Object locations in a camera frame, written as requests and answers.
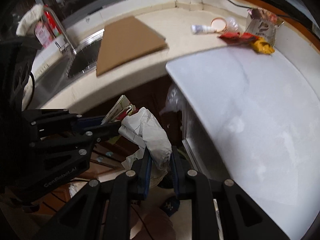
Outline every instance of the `stainless steel sink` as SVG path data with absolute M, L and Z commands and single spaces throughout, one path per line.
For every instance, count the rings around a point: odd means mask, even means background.
M 41 108 L 79 77 L 96 69 L 103 32 L 104 29 L 81 41 L 75 55 L 67 51 L 36 80 L 35 93 L 29 109 Z

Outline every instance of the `cardboard box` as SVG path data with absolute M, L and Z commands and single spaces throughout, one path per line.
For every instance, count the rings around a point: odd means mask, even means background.
M 161 35 L 134 16 L 113 22 L 104 28 L 97 60 L 97 76 L 167 47 Z

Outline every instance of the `white tabletop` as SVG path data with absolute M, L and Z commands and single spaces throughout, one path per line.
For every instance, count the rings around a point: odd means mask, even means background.
M 292 240 L 320 210 L 320 102 L 280 52 L 226 47 L 166 69 L 231 177 Z

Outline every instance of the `red bottle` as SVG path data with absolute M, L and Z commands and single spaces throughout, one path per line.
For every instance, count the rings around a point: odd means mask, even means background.
M 52 15 L 47 12 L 44 11 L 44 15 L 47 17 L 48 19 L 48 24 L 50 26 L 50 29 L 52 30 L 53 34 L 55 37 L 58 37 L 61 34 L 61 30 L 58 28 L 58 26 L 56 25 L 55 20 L 53 19 Z

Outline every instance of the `plastic bag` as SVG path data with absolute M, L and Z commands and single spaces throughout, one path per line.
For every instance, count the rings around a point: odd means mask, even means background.
M 169 87 L 167 99 L 165 101 L 165 107 L 160 111 L 160 115 L 167 112 L 182 111 L 182 107 L 185 104 L 186 99 L 182 95 L 176 84 L 172 84 Z
M 228 17 L 226 18 L 226 22 L 228 32 L 237 33 L 239 31 L 239 24 L 237 23 L 236 19 Z

